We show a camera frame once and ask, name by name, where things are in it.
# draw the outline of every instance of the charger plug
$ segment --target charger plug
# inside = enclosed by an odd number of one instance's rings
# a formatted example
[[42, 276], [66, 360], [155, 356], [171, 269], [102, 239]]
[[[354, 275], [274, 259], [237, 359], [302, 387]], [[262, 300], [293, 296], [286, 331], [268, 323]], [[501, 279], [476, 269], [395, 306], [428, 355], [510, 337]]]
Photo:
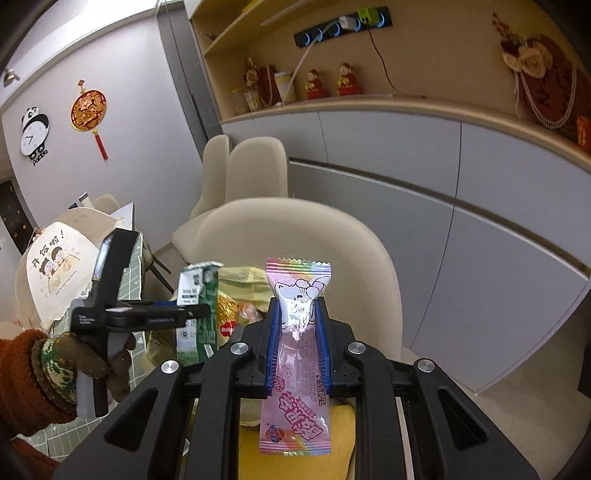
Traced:
[[339, 23], [343, 30], [355, 31], [358, 27], [357, 20], [355, 20], [353, 17], [347, 17], [346, 15], [339, 17]]

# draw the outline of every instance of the door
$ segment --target door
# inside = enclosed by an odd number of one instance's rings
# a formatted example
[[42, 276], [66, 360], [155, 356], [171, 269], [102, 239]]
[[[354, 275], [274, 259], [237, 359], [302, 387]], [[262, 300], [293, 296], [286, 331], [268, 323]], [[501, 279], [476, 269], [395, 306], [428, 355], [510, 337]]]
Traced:
[[220, 135], [217, 109], [182, 2], [161, 2], [157, 12], [160, 37], [187, 123], [199, 155], [211, 137]]
[[23, 255], [33, 236], [33, 227], [10, 180], [0, 184], [0, 216], [8, 235]]

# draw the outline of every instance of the figurine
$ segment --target figurine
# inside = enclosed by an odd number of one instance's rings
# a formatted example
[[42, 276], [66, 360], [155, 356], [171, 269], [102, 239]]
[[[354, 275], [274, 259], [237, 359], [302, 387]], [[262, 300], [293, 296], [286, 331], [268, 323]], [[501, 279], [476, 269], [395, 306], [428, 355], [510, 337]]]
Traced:
[[319, 77], [320, 74], [316, 69], [311, 69], [308, 72], [308, 81], [304, 85], [306, 87], [307, 100], [328, 97], [329, 92], [324, 88]]
[[357, 85], [357, 77], [353, 74], [353, 68], [347, 62], [339, 67], [339, 79], [337, 80], [337, 89], [339, 96], [358, 95], [363, 93], [363, 89]]

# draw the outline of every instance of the knitted glove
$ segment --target knitted glove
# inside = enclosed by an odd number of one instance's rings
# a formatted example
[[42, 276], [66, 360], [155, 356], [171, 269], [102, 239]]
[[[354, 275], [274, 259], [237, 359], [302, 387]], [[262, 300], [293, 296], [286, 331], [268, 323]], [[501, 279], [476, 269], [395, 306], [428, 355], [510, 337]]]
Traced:
[[76, 405], [76, 371], [89, 377], [105, 379], [113, 398], [120, 402], [129, 393], [129, 368], [135, 348], [135, 337], [129, 334], [125, 349], [105, 362], [87, 344], [67, 332], [59, 337], [38, 340], [33, 345], [31, 359], [37, 382], [58, 407], [72, 410]]

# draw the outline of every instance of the table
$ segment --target table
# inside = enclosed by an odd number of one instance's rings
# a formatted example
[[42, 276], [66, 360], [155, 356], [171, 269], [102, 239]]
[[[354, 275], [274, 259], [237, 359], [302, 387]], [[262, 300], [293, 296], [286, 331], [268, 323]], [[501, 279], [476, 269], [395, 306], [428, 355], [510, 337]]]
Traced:
[[[140, 234], [135, 243], [129, 267], [124, 269], [123, 277], [121, 278], [121, 284], [119, 286], [120, 300], [141, 299], [142, 273], [144, 271], [142, 264], [142, 243], [143, 236]], [[58, 322], [53, 323], [49, 331], [50, 337], [55, 337], [70, 329], [71, 314], [72, 312], [68, 309], [66, 314]], [[133, 352], [131, 352], [133, 361], [131, 368], [129, 369], [130, 385], [132, 389], [135, 388], [145, 377], [144, 370], [141, 366], [141, 358], [145, 352], [144, 333], [136, 333], [135, 338], [137, 340], [137, 346]], [[101, 420], [102, 418], [90, 420], [76, 419], [75, 421], [66, 424], [50, 425], [45, 430], [37, 432], [30, 438], [25, 438], [25, 440], [40, 452], [61, 462], [90, 434]]]
[[115, 227], [125, 230], [135, 230], [135, 207], [133, 202], [111, 213], [111, 217], [117, 220]]

